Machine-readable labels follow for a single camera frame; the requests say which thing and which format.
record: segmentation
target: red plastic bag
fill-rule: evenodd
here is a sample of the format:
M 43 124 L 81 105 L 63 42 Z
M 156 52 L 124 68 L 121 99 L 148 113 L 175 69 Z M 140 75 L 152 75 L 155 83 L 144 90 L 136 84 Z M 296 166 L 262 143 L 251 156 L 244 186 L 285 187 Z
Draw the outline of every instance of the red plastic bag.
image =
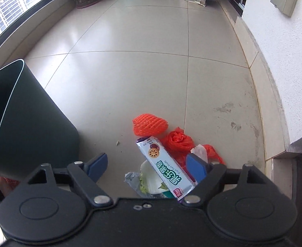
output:
M 185 166 L 185 160 L 190 150 L 194 148 L 194 142 L 191 137 L 184 134 L 184 131 L 177 127 L 164 138 L 160 139 L 168 153 L 182 167 L 182 169 L 193 179 Z
M 223 159 L 217 154 L 216 150 L 211 145 L 203 145 L 207 151 L 207 158 L 208 160 L 217 160 L 221 164 L 225 164 Z
M 195 146 L 192 138 L 185 135 L 183 129 L 179 127 L 170 132 L 163 139 L 160 139 L 160 141 L 167 151 L 172 152 L 178 151 L 188 154 Z

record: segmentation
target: baseboard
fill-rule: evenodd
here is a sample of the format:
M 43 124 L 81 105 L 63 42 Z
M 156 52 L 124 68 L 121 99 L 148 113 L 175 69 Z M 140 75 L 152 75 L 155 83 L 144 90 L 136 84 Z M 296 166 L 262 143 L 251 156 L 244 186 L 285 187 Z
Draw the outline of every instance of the baseboard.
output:
M 270 159 L 266 162 L 266 176 L 279 190 L 292 198 L 294 159 Z
M 265 159 L 289 152 L 289 134 L 282 102 L 270 68 L 241 17 L 234 31 L 244 51 L 253 78 L 263 126 Z
M 236 11 L 236 9 L 233 8 L 233 6 L 228 0 L 217 0 L 217 1 L 221 5 L 224 13 L 226 14 L 228 20 L 230 21 L 230 24 L 232 25 L 232 27 L 234 27 L 236 24 L 236 20 L 239 16 L 239 13 Z

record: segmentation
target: dark green trash bin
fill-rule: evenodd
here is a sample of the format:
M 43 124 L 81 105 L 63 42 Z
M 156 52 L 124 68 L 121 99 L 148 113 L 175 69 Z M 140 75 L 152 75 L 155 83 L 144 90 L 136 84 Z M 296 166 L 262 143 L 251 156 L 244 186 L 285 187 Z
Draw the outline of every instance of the dark green trash bin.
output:
M 0 176 L 23 180 L 41 163 L 78 160 L 79 135 L 22 59 L 0 70 Z

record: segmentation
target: trash bin rim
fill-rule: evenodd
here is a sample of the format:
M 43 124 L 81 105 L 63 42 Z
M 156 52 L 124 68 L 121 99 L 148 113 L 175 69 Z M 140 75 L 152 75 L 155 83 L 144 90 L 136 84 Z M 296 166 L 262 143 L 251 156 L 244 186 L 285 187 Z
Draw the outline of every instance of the trash bin rim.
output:
M 9 63 L 8 65 L 6 65 L 6 66 L 4 66 L 3 68 L 0 69 L 0 70 L 3 70 L 4 68 L 10 66 L 11 64 L 13 64 L 13 63 L 15 63 L 15 62 L 17 62 L 17 61 L 22 61 L 22 62 L 23 62 L 22 68 L 21 68 L 20 73 L 19 73 L 19 75 L 18 75 L 18 77 L 17 77 L 17 80 L 16 80 L 16 82 L 15 82 L 15 84 L 14 84 L 14 86 L 13 86 L 13 89 L 12 89 L 12 91 L 11 91 L 11 93 L 10 93 L 10 96 L 9 96 L 9 98 L 8 98 L 8 101 L 7 101 L 7 104 L 6 104 L 6 106 L 5 106 L 5 110 L 3 111 L 3 114 L 2 114 L 2 117 L 1 117 L 1 121 L 0 121 L 0 127 L 1 127 L 1 124 L 2 124 L 2 121 L 3 121 L 3 117 L 4 117 L 4 115 L 5 115 L 5 112 L 6 112 L 6 110 L 7 110 L 7 107 L 8 107 L 9 101 L 10 101 L 10 98 L 11 98 L 11 96 L 12 96 L 12 94 L 13 94 L 13 91 L 14 91 L 14 89 L 15 89 L 15 87 L 16 87 L 16 84 L 17 84 L 18 80 L 20 79 L 20 75 L 21 75 L 22 72 L 23 72 L 24 65 L 25 65 L 25 61 L 24 61 L 23 59 L 17 59 L 17 60 L 15 60 L 15 61 Z

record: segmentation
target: tile grout line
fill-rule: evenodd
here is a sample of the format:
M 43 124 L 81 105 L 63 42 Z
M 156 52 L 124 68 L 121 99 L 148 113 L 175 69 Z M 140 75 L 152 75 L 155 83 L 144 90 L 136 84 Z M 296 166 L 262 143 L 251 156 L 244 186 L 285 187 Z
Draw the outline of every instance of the tile grout line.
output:
M 183 131 L 185 131 L 185 121 L 187 118 L 187 103 L 188 103 L 188 79 L 189 79 L 189 10 L 187 8 L 188 14 L 188 69 L 187 69 L 187 92 L 185 96 L 185 112 L 184 112 L 184 124 L 183 124 Z
M 187 7 L 180 7 L 180 6 L 170 6 L 170 5 L 127 5 L 127 6 L 118 6 L 112 8 L 124 8 L 124 7 L 142 7 L 142 6 L 154 6 L 154 7 L 173 7 L 173 8 L 184 8 L 188 9 Z
M 155 54 L 164 54 L 164 55 L 175 55 L 175 56 L 181 56 L 181 57 L 194 57 L 194 56 L 186 56 L 186 55 L 173 54 L 173 53 L 161 53 L 161 52 L 150 52 L 150 51 L 132 51 L 132 50 L 83 51 L 83 52 L 68 53 L 68 55 L 70 55 L 70 54 L 80 54 L 80 53 L 97 53 L 97 52 L 139 52 L 139 53 L 155 53 Z M 210 61 L 215 61 L 215 62 L 221 62 L 221 63 L 225 63 L 225 64 L 229 64 L 229 65 L 238 66 L 238 67 L 241 67 L 241 68 L 248 69 L 248 67 L 244 67 L 244 66 L 241 66 L 241 65 L 232 64 L 232 63 L 228 63 L 228 62 L 224 62 L 224 61 L 219 61 L 219 60 L 214 60 L 214 59 L 209 59 L 209 58 L 205 58 L 205 57 L 194 57 L 194 58 L 201 58 L 201 59 L 205 59 L 205 60 L 210 60 Z
M 189 10 L 195 10 L 195 11 L 201 11 L 201 12 L 209 12 L 209 13 L 213 13 L 213 14 L 217 14 L 217 15 L 225 15 L 224 13 L 217 13 L 217 12 L 213 12 L 213 11 L 208 11 L 208 10 L 201 10 L 201 9 L 194 9 L 194 8 L 188 8 Z
M 54 54 L 54 55 L 47 55 L 47 56 L 41 56 L 41 57 L 54 57 L 54 56 L 60 56 L 60 55 L 67 55 L 68 53 L 62 53 L 62 54 Z M 31 58 L 23 58 L 24 60 L 31 60 L 35 58 L 40 58 L 40 57 L 31 57 Z
M 66 54 L 66 56 L 63 58 L 62 62 L 58 65 L 57 69 L 54 71 L 54 73 L 52 74 L 51 78 L 49 79 L 48 83 L 46 84 L 46 86 L 44 87 L 44 90 L 46 90 L 49 82 L 51 81 L 51 79 L 53 78 L 53 76 L 55 75 L 55 73 L 57 72 L 58 68 L 60 67 L 60 65 L 63 63 L 64 59 L 66 59 L 66 57 L 68 56 L 68 54 Z
M 258 53 L 259 53 L 259 52 L 257 52 L 257 53 L 256 53 L 256 56 L 255 56 L 255 58 L 253 59 L 252 64 L 250 65 L 250 67 L 249 67 L 249 68 L 251 68 L 251 67 L 253 66 L 253 63 L 254 63 L 254 61 L 255 61 L 256 57 L 258 56 Z
M 113 6 L 117 1 L 119 1 L 119 0 L 115 0 L 114 3 L 113 3 L 112 5 L 110 5 L 109 8 L 107 8 L 107 10 L 109 10 L 109 9 L 111 8 L 111 6 Z M 91 24 L 91 25 L 89 26 L 89 28 L 83 33 L 83 35 L 81 35 L 81 37 L 76 41 L 76 43 L 74 44 L 73 47 L 75 47 L 75 45 L 79 42 L 79 40 L 82 38 L 82 36 L 85 35 L 85 33 L 90 29 L 90 27 L 93 26 L 94 23 L 95 23 L 96 21 L 98 21 L 99 18 L 100 18 L 102 15 L 100 15 L 100 16 L 93 22 L 93 24 Z M 68 54 L 71 52 L 71 50 L 73 49 L 73 47 L 72 47 L 72 48 L 70 49 L 70 51 L 66 54 L 66 56 L 63 58 L 62 62 L 66 59 L 66 57 L 67 57 Z M 50 81 L 52 80 L 52 78 L 53 78 L 53 76 L 55 75 L 55 73 L 57 72 L 58 68 L 61 66 L 62 62 L 61 62 L 60 65 L 57 67 L 57 69 L 54 71 L 53 75 L 52 75 L 51 78 L 49 79 L 49 81 L 48 81 L 48 83 L 46 84 L 46 86 L 44 87 L 44 89 L 47 88 L 48 84 L 49 84 Z
M 184 112 L 184 124 L 183 131 L 185 132 L 185 121 L 187 118 L 187 104 L 188 104 L 188 80 L 189 80 L 189 57 L 188 57 L 188 70 L 187 70 L 187 95 L 185 97 L 185 112 Z

